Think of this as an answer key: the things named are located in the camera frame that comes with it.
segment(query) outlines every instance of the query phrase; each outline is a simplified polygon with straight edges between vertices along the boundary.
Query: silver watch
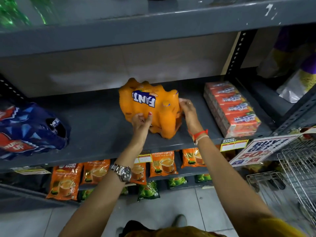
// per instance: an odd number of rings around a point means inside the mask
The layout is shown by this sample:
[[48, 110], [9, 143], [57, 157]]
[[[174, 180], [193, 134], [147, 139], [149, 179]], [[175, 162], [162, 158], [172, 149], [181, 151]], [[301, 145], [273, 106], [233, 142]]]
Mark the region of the silver watch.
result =
[[114, 171], [120, 178], [121, 182], [129, 182], [132, 176], [130, 167], [120, 166], [116, 163], [110, 166], [110, 170]]

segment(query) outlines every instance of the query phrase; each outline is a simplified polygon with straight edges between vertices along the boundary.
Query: white tiled floor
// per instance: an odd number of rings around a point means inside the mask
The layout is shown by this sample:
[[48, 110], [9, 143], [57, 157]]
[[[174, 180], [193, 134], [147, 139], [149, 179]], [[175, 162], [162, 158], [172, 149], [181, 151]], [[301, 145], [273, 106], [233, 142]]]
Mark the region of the white tiled floor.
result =
[[[141, 200], [139, 203], [136, 198], [125, 196], [118, 200], [102, 237], [114, 237], [116, 229], [124, 227], [129, 220], [137, 220], [150, 229], [168, 227], [178, 214], [187, 217], [188, 225], [227, 237], [238, 237], [215, 189], [165, 191], [160, 193], [160, 199]], [[0, 214], [0, 237], [57, 237], [75, 210], [67, 207]], [[303, 219], [286, 221], [299, 229], [306, 229], [309, 225]]]

